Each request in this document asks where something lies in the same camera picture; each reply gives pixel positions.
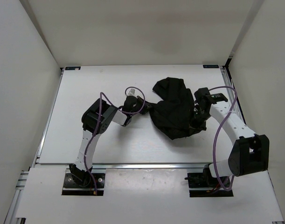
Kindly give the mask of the right blue corner label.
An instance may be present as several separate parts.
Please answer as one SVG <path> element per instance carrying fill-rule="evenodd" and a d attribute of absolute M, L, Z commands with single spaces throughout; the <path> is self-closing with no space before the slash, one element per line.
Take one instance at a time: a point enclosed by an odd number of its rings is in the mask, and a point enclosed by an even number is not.
<path fill-rule="evenodd" d="M 213 65 L 213 64 L 204 64 L 203 65 L 204 69 L 218 69 L 219 65 Z"/>

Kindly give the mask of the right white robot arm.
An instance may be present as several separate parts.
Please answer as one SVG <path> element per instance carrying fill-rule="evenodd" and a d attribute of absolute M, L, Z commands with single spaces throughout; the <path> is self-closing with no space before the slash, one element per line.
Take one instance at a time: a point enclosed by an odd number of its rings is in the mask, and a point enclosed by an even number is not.
<path fill-rule="evenodd" d="M 220 177 L 243 176 L 268 169 L 270 141 L 266 135 L 256 134 L 238 115 L 231 113 L 228 99 L 222 93 L 195 93 L 195 99 L 196 120 L 213 117 L 233 145 L 228 159 L 209 165 L 209 171 L 202 175 L 205 185 L 214 186 Z"/>

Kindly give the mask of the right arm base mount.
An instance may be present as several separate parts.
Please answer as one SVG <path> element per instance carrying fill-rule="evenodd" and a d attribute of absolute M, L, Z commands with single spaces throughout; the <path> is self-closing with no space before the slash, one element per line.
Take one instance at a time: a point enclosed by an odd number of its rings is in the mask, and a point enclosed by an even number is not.
<path fill-rule="evenodd" d="M 187 173 L 189 197 L 233 197 L 233 191 L 221 189 L 216 178 L 208 177 L 204 173 Z"/>

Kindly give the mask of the blue corner label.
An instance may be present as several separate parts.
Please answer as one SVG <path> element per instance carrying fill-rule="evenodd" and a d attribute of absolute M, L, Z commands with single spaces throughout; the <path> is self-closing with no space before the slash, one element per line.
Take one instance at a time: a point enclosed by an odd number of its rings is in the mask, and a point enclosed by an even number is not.
<path fill-rule="evenodd" d="M 69 66 L 65 67 L 65 70 L 80 70 L 81 66 Z"/>
<path fill-rule="evenodd" d="M 219 65 L 213 65 L 213 64 L 204 64 L 203 65 L 204 69 L 218 69 Z"/>

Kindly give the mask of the black skirt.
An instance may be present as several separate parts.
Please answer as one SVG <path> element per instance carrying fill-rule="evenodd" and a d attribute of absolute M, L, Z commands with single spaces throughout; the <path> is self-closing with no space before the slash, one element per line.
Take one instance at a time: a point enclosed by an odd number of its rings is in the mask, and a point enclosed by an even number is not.
<path fill-rule="evenodd" d="M 206 130 L 206 122 L 196 119 L 195 101 L 183 79 L 167 77 L 158 81 L 153 91 L 161 101 L 151 104 L 150 117 L 168 138 L 186 138 Z"/>

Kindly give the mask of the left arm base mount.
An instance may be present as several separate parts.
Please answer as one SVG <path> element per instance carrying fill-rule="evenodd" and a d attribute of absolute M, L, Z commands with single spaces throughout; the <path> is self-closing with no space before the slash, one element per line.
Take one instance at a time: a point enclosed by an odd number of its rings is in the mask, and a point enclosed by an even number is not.
<path fill-rule="evenodd" d="M 105 173 L 92 173 L 96 181 L 95 184 L 88 175 L 83 181 L 76 178 L 69 170 L 65 171 L 62 195 L 63 196 L 103 196 L 105 186 Z"/>

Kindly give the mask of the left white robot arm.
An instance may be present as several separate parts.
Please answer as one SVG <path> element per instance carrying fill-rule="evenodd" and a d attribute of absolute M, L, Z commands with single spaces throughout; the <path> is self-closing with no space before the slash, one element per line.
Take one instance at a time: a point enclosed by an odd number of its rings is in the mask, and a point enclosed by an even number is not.
<path fill-rule="evenodd" d="M 122 127 L 130 124 L 132 117 L 137 114 L 148 113 L 151 103 L 146 97 L 137 96 L 137 87 L 125 90 L 125 102 L 122 106 L 115 106 L 108 97 L 101 92 L 99 98 L 82 115 L 83 128 L 82 143 L 76 161 L 69 165 L 73 180 L 81 187 L 89 185 L 95 178 L 92 176 L 92 160 L 100 136 L 108 129 L 110 123 Z"/>

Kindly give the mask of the white front cover panel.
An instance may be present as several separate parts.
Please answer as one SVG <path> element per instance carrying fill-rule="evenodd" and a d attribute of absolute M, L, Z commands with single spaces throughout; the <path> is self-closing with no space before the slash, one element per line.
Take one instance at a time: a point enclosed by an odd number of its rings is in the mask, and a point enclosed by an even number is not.
<path fill-rule="evenodd" d="M 28 224 L 271 224 L 282 221 L 270 179 L 236 180 L 232 197 L 191 198 L 184 169 L 117 170 L 102 196 L 62 195 L 63 168 L 30 170 L 16 213 Z"/>

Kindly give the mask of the left blue corner label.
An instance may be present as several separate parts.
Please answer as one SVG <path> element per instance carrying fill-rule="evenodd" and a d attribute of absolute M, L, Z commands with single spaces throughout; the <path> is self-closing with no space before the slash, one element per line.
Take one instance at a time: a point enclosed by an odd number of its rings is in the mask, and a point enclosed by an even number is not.
<path fill-rule="evenodd" d="M 81 66 L 69 66 L 65 67 L 65 70 L 80 70 Z"/>

